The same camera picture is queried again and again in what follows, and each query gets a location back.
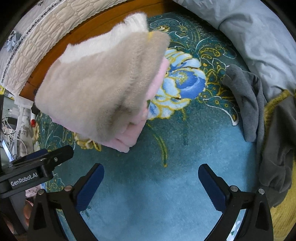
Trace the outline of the beige fuzzy graphic sweater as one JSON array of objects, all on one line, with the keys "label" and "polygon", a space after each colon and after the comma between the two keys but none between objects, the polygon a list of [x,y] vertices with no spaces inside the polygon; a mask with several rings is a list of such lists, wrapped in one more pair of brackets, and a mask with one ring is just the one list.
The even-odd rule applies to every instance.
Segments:
[{"label": "beige fuzzy graphic sweater", "polygon": [[107,142],[146,106],[169,44],[167,33],[149,31],[145,13],[127,16],[105,34],[68,45],[48,69],[35,105],[67,129]]}]

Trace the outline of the mustard yellow knit sweater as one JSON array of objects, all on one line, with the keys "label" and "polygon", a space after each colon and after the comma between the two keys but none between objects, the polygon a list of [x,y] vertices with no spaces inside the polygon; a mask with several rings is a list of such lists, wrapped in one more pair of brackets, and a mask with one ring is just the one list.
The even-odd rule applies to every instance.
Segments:
[{"label": "mustard yellow knit sweater", "polygon": [[[284,90],[264,107],[264,140],[270,134],[275,108],[289,97],[295,97],[288,90]],[[283,201],[271,208],[274,240],[285,240],[295,225],[295,173],[292,174],[292,186]]]}]

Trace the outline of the grey floral bedsheet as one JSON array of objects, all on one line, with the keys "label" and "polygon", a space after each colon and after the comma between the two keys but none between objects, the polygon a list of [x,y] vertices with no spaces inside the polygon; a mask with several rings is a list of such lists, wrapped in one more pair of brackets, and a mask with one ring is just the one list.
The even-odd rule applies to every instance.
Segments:
[{"label": "grey floral bedsheet", "polygon": [[16,127],[16,153],[18,157],[27,156],[33,152],[33,128],[31,126],[31,110],[20,107]]}]

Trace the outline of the dark grey garment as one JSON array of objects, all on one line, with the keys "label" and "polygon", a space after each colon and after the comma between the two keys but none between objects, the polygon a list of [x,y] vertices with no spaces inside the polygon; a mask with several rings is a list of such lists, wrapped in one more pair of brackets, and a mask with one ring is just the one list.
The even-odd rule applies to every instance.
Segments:
[{"label": "dark grey garment", "polygon": [[295,161],[295,97],[282,93],[264,110],[265,137],[259,182],[266,191],[268,204],[276,207],[292,185]]}]

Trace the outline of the pink folded garment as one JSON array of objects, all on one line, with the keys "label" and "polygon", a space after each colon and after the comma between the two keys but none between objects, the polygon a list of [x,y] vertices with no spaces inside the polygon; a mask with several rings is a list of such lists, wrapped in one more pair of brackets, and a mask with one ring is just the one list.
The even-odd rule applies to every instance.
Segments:
[{"label": "pink folded garment", "polygon": [[166,58],[56,61],[47,74],[54,90],[50,117],[83,138],[126,153],[142,132],[168,65]]}]

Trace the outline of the beige quilted headboard cover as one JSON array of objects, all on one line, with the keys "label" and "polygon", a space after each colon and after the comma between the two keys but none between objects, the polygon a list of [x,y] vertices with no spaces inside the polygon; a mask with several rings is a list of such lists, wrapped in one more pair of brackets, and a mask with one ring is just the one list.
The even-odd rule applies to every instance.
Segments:
[{"label": "beige quilted headboard cover", "polygon": [[19,95],[29,76],[67,33],[120,1],[39,1],[22,22],[11,51],[1,51],[1,86]]}]

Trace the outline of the teal floral blanket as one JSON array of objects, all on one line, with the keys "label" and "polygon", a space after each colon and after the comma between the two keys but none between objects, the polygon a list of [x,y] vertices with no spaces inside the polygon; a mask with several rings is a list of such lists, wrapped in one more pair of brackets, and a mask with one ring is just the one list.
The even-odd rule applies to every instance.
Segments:
[{"label": "teal floral blanket", "polygon": [[204,240],[220,217],[198,178],[208,164],[229,185],[256,188],[256,145],[243,136],[226,68],[246,65],[230,41],[190,13],[149,19],[170,35],[170,66],[151,101],[149,119],[128,153],[81,139],[40,114],[34,149],[71,145],[74,156],[54,170],[47,191],[74,184],[95,163],[105,175],[81,216],[98,240]]}]

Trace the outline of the light grey garment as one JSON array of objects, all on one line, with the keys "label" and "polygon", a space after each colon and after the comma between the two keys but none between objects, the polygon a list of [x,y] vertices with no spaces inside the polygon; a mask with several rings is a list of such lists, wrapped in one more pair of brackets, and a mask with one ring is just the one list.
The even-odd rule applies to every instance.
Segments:
[{"label": "light grey garment", "polygon": [[238,104],[245,140],[261,144],[264,136],[263,110],[266,99],[260,78],[231,64],[226,69],[222,83],[231,90]]}]

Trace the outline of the light blue floral pillow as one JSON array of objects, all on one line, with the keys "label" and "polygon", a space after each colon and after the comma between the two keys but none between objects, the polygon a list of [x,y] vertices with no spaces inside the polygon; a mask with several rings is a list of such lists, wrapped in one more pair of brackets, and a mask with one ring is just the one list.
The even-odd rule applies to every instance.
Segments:
[{"label": "light blue floral pillow", "polygon": [[177,1],[220,30],[272,100],[295,91],[295,40],[280,18],[261,1]]}]

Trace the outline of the wooden bed frame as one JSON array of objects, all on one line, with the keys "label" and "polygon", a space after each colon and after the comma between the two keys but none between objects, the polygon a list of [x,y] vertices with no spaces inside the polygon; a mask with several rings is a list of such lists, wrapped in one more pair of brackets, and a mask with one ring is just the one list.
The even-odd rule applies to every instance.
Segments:
[{"label": "wooden bed frame", "polygon": [[101,13],[87,19],[67,35],[65,35],[39,62],[34,71],[30,74],[20,96],[34,100],[37,89],[41,85],[44,76],[53,62],[61,56],[68,44],[77,44],[91,37],[101,35],[112,29],[126,16],[144,12],[148,17],[161,15],[177,9],[177,4],[169,0],[134,0],[117,4]]}]

